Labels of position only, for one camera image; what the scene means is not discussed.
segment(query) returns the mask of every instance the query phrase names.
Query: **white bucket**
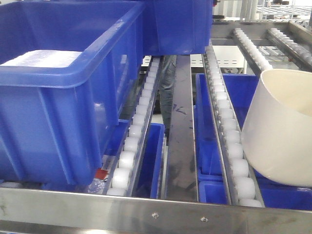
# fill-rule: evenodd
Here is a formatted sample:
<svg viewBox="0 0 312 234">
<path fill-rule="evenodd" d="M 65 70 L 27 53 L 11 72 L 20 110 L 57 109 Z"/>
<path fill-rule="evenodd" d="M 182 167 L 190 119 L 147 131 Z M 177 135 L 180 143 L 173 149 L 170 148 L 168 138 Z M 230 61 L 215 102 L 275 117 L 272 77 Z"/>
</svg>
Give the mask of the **white bucket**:
<svg viewBox="0 0 312 234">
<path fill-rule="evenodd" d="M 249 163 L 279 183 L 312 186 L 312 73 L 261 74 L 242 130 Z"/>
</svg>

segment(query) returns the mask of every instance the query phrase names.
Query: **screw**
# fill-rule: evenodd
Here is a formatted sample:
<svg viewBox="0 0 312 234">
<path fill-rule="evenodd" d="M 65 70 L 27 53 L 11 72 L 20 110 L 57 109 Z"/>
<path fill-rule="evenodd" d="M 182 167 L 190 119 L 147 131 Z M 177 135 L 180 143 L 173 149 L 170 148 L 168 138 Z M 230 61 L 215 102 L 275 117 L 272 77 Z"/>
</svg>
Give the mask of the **screw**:
<svg viewBox="0 0 312 234">
<path fill-rule="evenodd" d="M 155 218 L 155 219 L 159 218 L 159 214 L 157 212 L 154 212 L 154 213 L 152 213 L 152 217 Z"/>
<path fill-rule="evenodd" d="M 207 219 L 206 217 L 202 217 L 202 218 L 200 219 L 200 221 L 202 221 L 202 222 L 208 222 L 209 219 Z"/>
</svg>

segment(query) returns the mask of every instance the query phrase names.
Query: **person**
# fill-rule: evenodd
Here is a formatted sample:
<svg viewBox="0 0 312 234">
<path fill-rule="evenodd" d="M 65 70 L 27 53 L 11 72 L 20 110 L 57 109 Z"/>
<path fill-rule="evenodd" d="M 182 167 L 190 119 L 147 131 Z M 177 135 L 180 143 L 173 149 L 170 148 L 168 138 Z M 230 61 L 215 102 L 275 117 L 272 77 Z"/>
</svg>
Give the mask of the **person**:
<svg viewBox="0 0 312 234">
<path fill-rule="evenodd" d="M 159 100 L 162 120 L 165 125 L 165 135 L 169 139 L 171 110 L 175 85 L 176 55 L 166 55 L 163 59 L 163 66 L 159 81 Z"/>
<path fill-rule="evenodd" d="M 273 0 L 273 5 L 282 5 L 283 0 Z"/>
</svg>

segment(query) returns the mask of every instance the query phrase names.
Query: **blue plastic crate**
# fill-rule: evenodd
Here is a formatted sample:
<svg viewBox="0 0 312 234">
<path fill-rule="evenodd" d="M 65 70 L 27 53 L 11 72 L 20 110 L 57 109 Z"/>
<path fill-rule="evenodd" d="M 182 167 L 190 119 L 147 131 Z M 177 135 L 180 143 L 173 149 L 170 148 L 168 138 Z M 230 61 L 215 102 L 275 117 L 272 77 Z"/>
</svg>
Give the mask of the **blue plastic crate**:
<svg viewBox="0 0 312 234">
<path fill-rule="evenodd" d="M 260 184 L 265 206 L 293 210 L 312 210 L 312 190 L 272 184 Z M 199 201 L 227 204 L 223 182 L 202 181 L 199 183 Z"/>
<path fill-rule="evenodd" d="M 223 74 L 223 78 L 242 128 L 259 79 L 246 74 Z"/>
<path fill-rule="evenodd" d="M 219 181 L 221 172 L 205 76 L 196 75 L 195 137 L 198 180 Z"/>
<path fill-rule="evenodd" d="M 163 124 L 152 123 L 150 126 L 136 196 L 157 198 L 164 131 Z"/>
<path fill-rule="evenodd" d="M 141 2 L 0 6 L 0 63 L 82 51 L 65 68 L 0 67 L 0 178 L 89 184 L 142 52 Z"/>
<path fill-rule="evenodd" d="M 202 54 L 210 39 L 213 0 L 144 0 L 146 55 Z"/>
<path fill-rule="evenodd" d="M 242 126 L 253 99 L 258 78 L 252 75 L 223 74 L 239 125 Z M 214 124 L 207 93 L 204 74 L 196 75 L 196 111 L 198 122 L 195 125 L 198 179 L 211 180 L 211 176 L 222 175 Z"/>
</svg>

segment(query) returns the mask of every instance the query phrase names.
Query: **red object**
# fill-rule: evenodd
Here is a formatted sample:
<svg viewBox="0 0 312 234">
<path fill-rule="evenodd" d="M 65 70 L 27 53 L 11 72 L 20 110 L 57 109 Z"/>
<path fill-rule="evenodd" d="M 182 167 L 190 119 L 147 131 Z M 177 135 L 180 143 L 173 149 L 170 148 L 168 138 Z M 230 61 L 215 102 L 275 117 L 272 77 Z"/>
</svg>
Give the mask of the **red object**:
<svg viewBox="0 0 312 234">
<path fill-rule="evenodd" d="M 102 170 L 101 168 L 98 168 L 96 175 L 94 176 L 97 179 L 105 179 L 107 176 L 108 171 Z"/>
</svg>

